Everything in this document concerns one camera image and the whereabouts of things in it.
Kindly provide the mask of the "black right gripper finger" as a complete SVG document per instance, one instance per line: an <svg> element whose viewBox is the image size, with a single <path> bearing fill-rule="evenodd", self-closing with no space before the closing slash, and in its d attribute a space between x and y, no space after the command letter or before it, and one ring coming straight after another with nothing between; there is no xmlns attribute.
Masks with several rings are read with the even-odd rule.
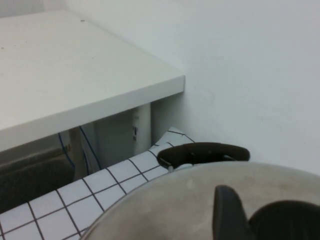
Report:
<svg viewBox="0 0 320 240"><path fill-rule="evenodd" d="M255 238L239 195L227 185L218 185L214 190L212 235L214 240Z"/></svg>

